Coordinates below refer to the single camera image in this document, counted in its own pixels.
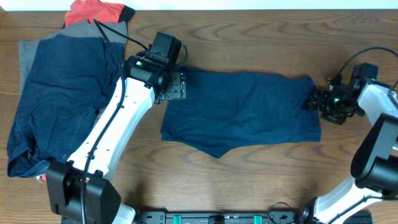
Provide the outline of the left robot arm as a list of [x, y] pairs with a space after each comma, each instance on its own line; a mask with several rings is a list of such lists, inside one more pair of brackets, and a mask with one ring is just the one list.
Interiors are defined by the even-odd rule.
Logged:
[[163, 100], [186, 97], [186, 81], [178, 69], [187, 47], [158, 32], [151, 47], [121, 66], [112, 99], [82, 145], [66, 163], [52, 162], [46, 171], [50, 208], [64, 223], [133, 223], [136, 211], [122, 203], [111, 181], [136, 126]]

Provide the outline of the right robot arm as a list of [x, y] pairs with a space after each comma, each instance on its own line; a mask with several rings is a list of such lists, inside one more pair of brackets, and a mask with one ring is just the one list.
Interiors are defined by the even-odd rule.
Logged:
[[353, 115], [367, 116], [371, 130], [356, 151], [350, 176], [305, 207], [300, 223], [359, 223], [358, 212], [383, 200], [397, 200], [397, 99], [393, 87], [377, 80], [378, 67], [354, 67], [347, 85], [342, 74], [328, 81], [329, 90], [314, 91], [303, 104], [308, 111], [343, 124]]

